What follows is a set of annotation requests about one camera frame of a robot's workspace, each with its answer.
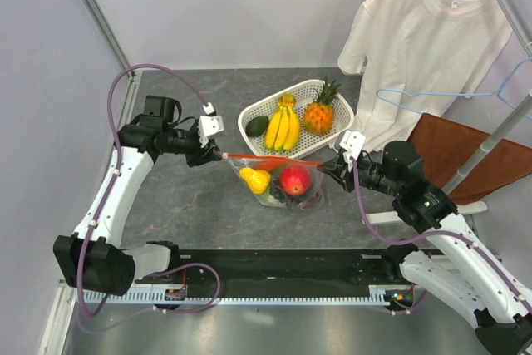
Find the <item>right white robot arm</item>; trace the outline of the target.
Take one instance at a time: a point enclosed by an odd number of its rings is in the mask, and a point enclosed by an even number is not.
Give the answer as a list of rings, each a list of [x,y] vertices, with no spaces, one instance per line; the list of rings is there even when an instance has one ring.
[[[491,354],[531,352],[531,290],[485,247],[456,204],[424,176],[413,144],[392,141],[382,160],[362,153],[353,132],[337,156],[318,166],[346,192],[360,198],[368,188],[393,196],[399,219],[418,235],[389,241],[381,262],[390,283],[414,283],[460,314]]]

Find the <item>brown cloth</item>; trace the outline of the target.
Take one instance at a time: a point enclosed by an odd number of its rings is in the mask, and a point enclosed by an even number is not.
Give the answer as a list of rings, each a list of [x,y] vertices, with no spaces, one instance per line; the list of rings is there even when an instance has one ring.
[[[408,141],[424,160],[425,177],[441,188],[488,136],[484,131],[424,114]],[[449,197],[458,205],[468,205],[530,174],[531,149],[503,139]]]

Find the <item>white clothes rack stand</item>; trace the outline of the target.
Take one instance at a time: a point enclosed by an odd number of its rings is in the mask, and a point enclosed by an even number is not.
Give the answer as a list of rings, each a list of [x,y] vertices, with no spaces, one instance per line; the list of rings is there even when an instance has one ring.
[[[531,175],[531,148],[505,139],[529,111],[531,95],[491,134],[425,113],[408,141],[429,181],[456,204],[469,205]]]

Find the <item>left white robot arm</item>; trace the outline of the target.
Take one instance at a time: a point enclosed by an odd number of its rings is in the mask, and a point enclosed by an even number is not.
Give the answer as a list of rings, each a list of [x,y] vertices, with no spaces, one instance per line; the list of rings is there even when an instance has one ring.
[[[148,96],[142,113],[118,130],[118,145],[90,209],[73,233],[58,236],[52,248],[69,286],[121,296],[152,273],[165,283],[180,278],[183,264],[173,257],[173,244],[121,247],[131,206],[160,156],[183,155],[189,167],[222,158],[214,138],[224,131],[224,122],[214,107],[205,105],[188,129],[179,126],[180,113],[178,101]]]

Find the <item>clear zip top bag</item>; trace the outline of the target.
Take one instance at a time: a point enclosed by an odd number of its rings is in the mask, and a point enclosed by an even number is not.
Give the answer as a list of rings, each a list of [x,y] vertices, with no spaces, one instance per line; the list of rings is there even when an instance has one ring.
[[[223,160],[262,205],[315,210],[324,202],[318,162],[235,153],[224,153]]]

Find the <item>toy pineapple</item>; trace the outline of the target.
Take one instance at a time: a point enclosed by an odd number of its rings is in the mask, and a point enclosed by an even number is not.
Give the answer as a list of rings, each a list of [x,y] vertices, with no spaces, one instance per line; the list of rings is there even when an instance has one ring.
[[[316,98],[305,109],[303,115],[305,131],[322,136],[333,128],[335,110],[332,103],[338,96],[340,86],[336,80],[329,81],[326,76],[324,77],[322,88],[316,90]]]

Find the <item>black toy grapes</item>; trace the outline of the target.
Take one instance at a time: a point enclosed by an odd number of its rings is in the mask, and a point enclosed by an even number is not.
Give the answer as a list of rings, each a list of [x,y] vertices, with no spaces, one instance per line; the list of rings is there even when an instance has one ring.
[[[310,195],[289,195],[278,186],[269,187],[268,204],[289,209],[302,209],[310,201]]]

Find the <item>dark red toy apple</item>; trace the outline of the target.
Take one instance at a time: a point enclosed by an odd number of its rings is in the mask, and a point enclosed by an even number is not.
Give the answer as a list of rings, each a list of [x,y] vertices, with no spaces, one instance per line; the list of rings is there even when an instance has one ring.
[[[323,193],[322,191],[317,191],[308,197],[300,204],[299,208],[301,210],[315,210],[319,208],[323,203]]]

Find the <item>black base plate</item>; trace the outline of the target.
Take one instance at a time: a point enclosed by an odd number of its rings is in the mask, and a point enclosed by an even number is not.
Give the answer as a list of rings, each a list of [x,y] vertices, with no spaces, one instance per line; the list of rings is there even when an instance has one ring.
[[[221,298],[333,298],[369,294],[369,287],[410,288],[398,258],[385,249],[190,249],[171,261],[211,266]]]

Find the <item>aluminium frame post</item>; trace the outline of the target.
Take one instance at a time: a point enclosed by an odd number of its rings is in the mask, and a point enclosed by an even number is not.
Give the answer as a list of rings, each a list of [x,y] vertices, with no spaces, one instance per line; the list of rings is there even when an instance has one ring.
[[[118,39],[113,32],[110,23],[102,11],[97,0],[82,0],[86,10],[89,12],[93,22],[96,24],[104,42],[111,50],[111,53],[119,66],[122,69],[126,69],[131,66],[126,53],[122,49],[122,46],[118,42]]]

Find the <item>white t-shirt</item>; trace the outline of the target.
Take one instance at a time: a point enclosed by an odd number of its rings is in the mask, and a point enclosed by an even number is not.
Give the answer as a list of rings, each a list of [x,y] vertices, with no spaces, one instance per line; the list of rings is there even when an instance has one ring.
[[[475,92],[511,33],[497,0],[364,1],[337,60],[362,75],[352,128],[363,149],[406,140],[422,114]]]

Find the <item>white plastic fruit basket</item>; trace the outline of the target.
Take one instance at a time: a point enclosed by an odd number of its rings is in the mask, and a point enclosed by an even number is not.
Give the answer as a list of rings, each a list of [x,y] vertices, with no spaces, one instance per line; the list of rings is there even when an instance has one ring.
[[[240,112],[238,126],[255,155],[303,158],[333,146],[354,122],[340,84],[311,79],[257,101]]]

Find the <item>blue clothes hanger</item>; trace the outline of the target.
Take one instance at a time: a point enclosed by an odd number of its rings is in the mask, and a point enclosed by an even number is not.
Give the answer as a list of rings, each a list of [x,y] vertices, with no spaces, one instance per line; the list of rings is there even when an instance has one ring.
[[[510,83],[512,78],[514,77],[515,73],[525,63],[531,63],[531,58],[527,57],[524,60],[518,62],[515,65],[515,67],[513,68],[513,70],[510,72],[510,74],[502,81],[500,86],[496,90],[494,90],[492,92],[466,94],[466,93],[441,92],[441,91],[440,92],[425,91],[425,92],[410,93],[408,91],[401,91],[401,90],[398,90],[398,89],[384,87],[384,88],[380,88],[380,89],[377,90],[376,96],[381,101],[384,101],[384,102],[386,102],[386,103],[388,103],[390,105],[396,106],[399,109],[406,110],[406,111],[409,111],[409,112],[413,112],[413,113],[415,113],[417,115],[422,115],[423,113],[426,113],[426,111],[417,110],[417,109],[412,108],[410,106],[405,106],[405,105],[401,104],[400,102],[393,101],[393,100],[385,97],[383,95],[383,92],[401,94],[402,96],[406,96],[406,97],[409,97],[409,98],[414,98],[414,97],[419,97],[419,96],[431,96],[431,97],[452,97],[454,100],[456,98],[461,98],[461,97],[466,98],[466,99],[471,99],[471,98],[474,98],[474,97],[493,97],[493,96],[495,96],[503,104],[505,104],[506,106],[508,106],[512,110],[515,110],[517,108],[517,105],[515,105],[515,104],[511,103],[510,101],[508,101],[503,96],[503,91],[507,87],[507,85]]]

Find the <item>green toy avocado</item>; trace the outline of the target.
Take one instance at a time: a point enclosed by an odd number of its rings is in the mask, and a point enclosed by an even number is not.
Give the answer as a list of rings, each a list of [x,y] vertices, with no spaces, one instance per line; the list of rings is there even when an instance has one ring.
[[[267,130],[268,125],[267,116],[256,116],[247,123],[244,131],[247,137],[255,138],[261,136]]]

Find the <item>yellow toy bananas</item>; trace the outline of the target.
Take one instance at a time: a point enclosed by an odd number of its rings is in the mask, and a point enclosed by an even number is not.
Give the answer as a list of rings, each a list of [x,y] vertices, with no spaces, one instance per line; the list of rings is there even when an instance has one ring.
[[[266,149],[291,151],[298,143],[301,122],[294,106],[295,97],[291,93],[284,93],[278,99],[278,109],[274,112],[264,137]]]

